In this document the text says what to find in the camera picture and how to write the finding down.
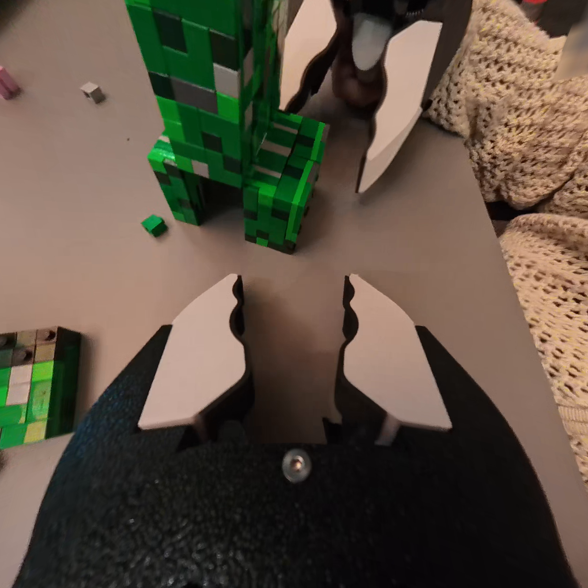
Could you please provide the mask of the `pink lego pig figure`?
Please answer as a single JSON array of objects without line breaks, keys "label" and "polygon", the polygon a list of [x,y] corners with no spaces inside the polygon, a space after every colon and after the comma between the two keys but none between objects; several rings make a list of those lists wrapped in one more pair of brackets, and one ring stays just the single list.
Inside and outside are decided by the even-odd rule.
[{"label": "pink lego pig figure", "polygon": [[5,100],[15,98],[21,92],[20,86],[14,81],[9,72],[3,66],[0,67],[0,71],[1,96]]}]

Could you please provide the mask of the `person's right hand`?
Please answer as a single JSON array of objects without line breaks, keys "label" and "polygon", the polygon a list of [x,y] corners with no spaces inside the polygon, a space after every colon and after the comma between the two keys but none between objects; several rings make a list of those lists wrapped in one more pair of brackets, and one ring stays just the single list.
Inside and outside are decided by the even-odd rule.
[{"label": "person's right hand", "polygon": [[380,62],[367,71],[357,70],[351,46],[341,46],[332,70],[332,91],[349,107],[374,109],[384,92],[384,75]]}]

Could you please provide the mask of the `green lego creeper figure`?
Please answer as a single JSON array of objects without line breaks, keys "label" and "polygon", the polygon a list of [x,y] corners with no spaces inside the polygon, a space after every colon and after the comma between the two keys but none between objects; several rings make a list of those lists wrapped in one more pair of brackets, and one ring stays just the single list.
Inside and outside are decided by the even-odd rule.
[{"label": "green lego creeper figure", "polygon": [[325,123],[279,107],[288,1],[126,1],[164,131],[148,155],[173,217],[242,199],[245,239],[295,251]]}]

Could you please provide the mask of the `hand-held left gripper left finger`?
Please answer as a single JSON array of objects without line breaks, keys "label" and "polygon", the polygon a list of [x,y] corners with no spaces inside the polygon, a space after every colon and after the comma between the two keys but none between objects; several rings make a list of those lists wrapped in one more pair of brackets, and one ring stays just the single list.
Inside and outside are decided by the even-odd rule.
[{"label": "hand-held left gripper left finger", "polygon": [[207,442],[219,437],[225,423],[244,420],[254,404],[254,384],[243,305],[242,277],[229,274],[173,320],[140,430],[188,426]]}]

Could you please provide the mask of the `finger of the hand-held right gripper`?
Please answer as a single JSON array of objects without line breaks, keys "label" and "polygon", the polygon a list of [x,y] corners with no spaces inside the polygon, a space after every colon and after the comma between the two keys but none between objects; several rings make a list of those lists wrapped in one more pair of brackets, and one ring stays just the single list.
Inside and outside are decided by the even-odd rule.
[{"label": "finger of the hand-held right gripper", "polygon": [[386,88],[373,118],[356,192],[366,192],[386,171],[422,114],[422,99],[442,23],[420,20],[394,35],[383,54]]},{"label": "finger of the hand-held right gripper", "polygon": [[302,1],[283,47],[282,111],[298,113],[319,91],[338,46],[333,2]]}]

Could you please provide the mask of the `green lego foot block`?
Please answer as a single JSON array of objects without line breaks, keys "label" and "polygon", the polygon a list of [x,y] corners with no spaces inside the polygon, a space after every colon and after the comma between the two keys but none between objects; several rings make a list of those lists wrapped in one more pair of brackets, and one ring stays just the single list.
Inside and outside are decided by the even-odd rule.
[{"label": "green lego foot block", "polygon": [[1,333],[1,450],[74,431],[81,346],[61,326]]}]

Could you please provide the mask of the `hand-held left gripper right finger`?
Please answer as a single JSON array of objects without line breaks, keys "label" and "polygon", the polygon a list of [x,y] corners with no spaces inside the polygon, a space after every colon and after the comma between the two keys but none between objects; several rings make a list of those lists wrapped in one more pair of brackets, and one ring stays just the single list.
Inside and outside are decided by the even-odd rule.
[{"label": "hand-held left gripper right finger", "polygon": [[452,430],[411,317],[357,274],[344,278],[334,443],[390,446],[401,428]]}]

